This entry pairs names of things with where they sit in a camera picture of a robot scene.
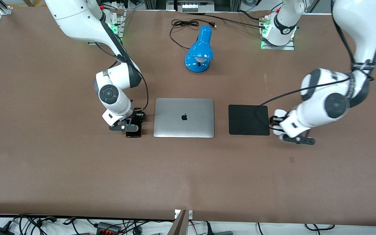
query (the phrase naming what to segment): black pad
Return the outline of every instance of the black pad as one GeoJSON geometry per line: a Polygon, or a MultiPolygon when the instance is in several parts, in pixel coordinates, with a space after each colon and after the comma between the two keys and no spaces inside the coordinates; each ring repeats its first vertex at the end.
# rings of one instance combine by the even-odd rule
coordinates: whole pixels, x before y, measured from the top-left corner
{"type": "Polygon", "coordinates": [[[228,106],[228,132],[230,135],[270,135],[268,107],[258,105],[228,106]]]}

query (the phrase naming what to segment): white floor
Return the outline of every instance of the white floor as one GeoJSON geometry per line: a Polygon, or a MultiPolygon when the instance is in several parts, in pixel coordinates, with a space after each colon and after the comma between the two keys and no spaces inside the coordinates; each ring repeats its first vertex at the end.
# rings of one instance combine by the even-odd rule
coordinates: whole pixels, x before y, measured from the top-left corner
{"type": "MultiPolygon", "coordinates": [[[[9,218],[0,218],[0,227],[9,221],[9,218]]],[[[42,226],[42,229],[48,235],[76,235],[76,232],[73,230],[72,225],[63,225],[62,223],[65,219],[58,219],[56,223],[45,222],[42,226]]],[[[121,220],[91,220],[93,223],[107,222],[111,224],[122,223],[121,220]]],[[[203,234],[207,233],[207,225],[204,222],[195,222],[200,223],[196,224],[195,228],[197,233],[203,234]]],[[[210,222],[211,227],[214,233],[231,231],[234,235],[260,235],[257,223],[234,223],[234,222],[210,222]]],[[[22,226],[25,226],[25,219],[23,219],[22,226]]],[[[96,228],[90,225],[86,220],[76,220],[75,221],[76,229],[79,233],[90,233],[92,235],[96,234],[96,228]]],[[[167,234],[172,223],[163,222],[155,223],[149,222],[142,227],[142,235],[153,235],[160,233],[162,235],[167,234]]],[[[328,227],[329,225],[318,225],[319,228],[328,227]]],[[[261,223],[261,229],[264,235],[316,235],[317,232],[312,232],[307,230],[302,224],[274,224],[274,223],[261,223]]],[[[19,226],[15,223],[11,224],[9,231],[13,232],[16,235],[20,234],[19,226]]],[[[39,235],[37,229],[33,232],[34,235],[39,235]]],[[[368,226],[336,226],[334,229],[329,231],[321,231],[321,235],[376,235],[376,227],[368,226]]],[[[196,235],[192,226],[188,227],[188,235],[196,235]]]]}

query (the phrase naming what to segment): brown table surface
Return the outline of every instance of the brown table surface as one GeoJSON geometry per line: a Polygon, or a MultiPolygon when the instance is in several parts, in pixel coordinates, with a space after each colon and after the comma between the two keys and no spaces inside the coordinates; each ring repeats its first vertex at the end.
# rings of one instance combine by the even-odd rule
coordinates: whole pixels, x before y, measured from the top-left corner
{"type": "MultiPolygon", "coordinates": [[[[256,28],[135,12],[124,45],[148,82],[150,103],[143,137],[128,139],[109,131],[92,84],[113,59],[65,36],[47,8],[14,9],[0,21],[0,213],[172,219],[186,208],[194,220],[376,226],[376,81],[348,115],[312,130],[315,146],[228,133],[229,104],[298,89],[318,67],[349,70],[330,16],[304,15],[299,23],[296,50],[274,51],[260,49],[256,28]],[[169,39],[174,18],[217,23],[206,72],[185,68],[186,52],[169,39]],[[158,97],[213,98],[215,138],[154,138],[158,97]]],[[[173,37],[190,46],[197,30],[173,37]]],[[[145,104],[143,83],[125,92],[135,106],[145,104]]],[[[299,103],[290,95],[269,111],[299,103]]]]}

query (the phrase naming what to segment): white robotic arm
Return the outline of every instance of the white robotic arm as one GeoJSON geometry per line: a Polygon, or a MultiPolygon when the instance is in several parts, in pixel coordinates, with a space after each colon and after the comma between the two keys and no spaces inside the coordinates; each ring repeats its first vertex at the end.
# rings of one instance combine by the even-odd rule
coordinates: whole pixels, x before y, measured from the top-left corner
{"type": "Polygon", "coordinates": [[[332,6],[334,21],[356,44],[351,72],[316,69],[304,77],[302,89],[320,86],[302,90],[303,102],[290,112],[275,111],[271,124],[278,129],[274,133],[281,140],[314,144],[312,138],[301,134],[339,120],[368,95],[370,75],[376,64],[376,1],[337,0],[332,6]]]}
{"type": "Polygon", "coordinates": [[[103,118],[108,125],[115,126],[127,119],[134,110],[122,90],[138,86],[142,75],[107,24],[109,22],[105,22],[109,21],[111,12],[106,9],[101,11],[95,0],[46,0],[46,4],[67,36],[85,42],[103,43],[114,52],[120,64],[97,73],[94,89],[107,108],[103,118]]]}
{"type": "Polygon", "coordinates": [[[279,12],[272,12],[269,16],[269,23],[262,37],[273,45],[283,46],[287,44],[294,32],[298,20],[304,12],[303,0],[283,0],[279,12]]]}

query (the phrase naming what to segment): laptop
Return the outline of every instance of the laptop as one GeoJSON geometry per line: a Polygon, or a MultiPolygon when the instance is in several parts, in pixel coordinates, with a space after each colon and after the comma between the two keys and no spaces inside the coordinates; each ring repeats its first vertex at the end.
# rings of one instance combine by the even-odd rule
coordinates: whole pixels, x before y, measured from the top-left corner
{"type": "Polygon", "coordinates": [[[214,100],[157,98],[154,137],[214,137],[214,100]]]}

